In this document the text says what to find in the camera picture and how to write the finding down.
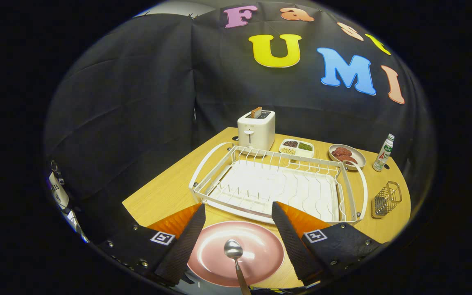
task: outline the pink plate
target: pink plate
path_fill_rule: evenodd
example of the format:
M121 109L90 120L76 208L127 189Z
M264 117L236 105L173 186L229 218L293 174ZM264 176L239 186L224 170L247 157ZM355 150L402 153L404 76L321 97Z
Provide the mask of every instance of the pink plate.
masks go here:
M187 263L191 271L213 284L239 287L234 259L223 252L228 239L243 248L238 264L249 286L270 277L283 263L283 246L270 230L251 222L229 221L202 230Z

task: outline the pink letter f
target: pink letter f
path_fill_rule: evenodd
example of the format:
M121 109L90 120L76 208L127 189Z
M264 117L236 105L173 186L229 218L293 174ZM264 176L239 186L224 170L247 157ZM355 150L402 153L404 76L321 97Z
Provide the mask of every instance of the pink letter f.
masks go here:
M226 9L223 12L227 13L228 24L225 25L225 28L230 29L234 27L244 26L247 24L242 18L251 19L252 12L257 11L258 8L254 5L242 6Z

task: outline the yellow letter u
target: yellow letter u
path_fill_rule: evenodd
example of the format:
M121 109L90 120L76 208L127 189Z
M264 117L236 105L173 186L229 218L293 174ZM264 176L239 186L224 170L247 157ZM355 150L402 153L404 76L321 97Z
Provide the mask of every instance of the yellow letter u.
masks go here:
M271 35L256 35L249 38L252 42L254 59L263 66L270 68L287 68L296 65L300 61L300 46L298 35L283 34L279 36L287 43L287 56L275 57L270 52L270 41L274 39Z

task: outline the toast slice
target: toast slice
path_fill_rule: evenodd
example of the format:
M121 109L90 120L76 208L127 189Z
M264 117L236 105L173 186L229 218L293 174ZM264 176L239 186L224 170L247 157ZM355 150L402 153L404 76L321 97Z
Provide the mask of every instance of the toast slice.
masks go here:
M251 118L258 118L262 114L262 107L257 107L254 110L251 110Z

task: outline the blue letter m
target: blue letter m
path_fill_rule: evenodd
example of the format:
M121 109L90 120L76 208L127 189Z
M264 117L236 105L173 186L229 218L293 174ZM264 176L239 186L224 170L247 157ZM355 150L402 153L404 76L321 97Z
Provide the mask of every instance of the blue letter m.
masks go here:
M376 90L372 86L371 72L369 65L371 62L362 56L355 55L351 63L347 65L342 56L334 49L318 48L317 52L322 54L325 63L325 77L322 83L330 86L340 86L340 81L336 78L338 73L347 88L354 82L354 77L358 76L358 82L354 88L369 95L376 95Z

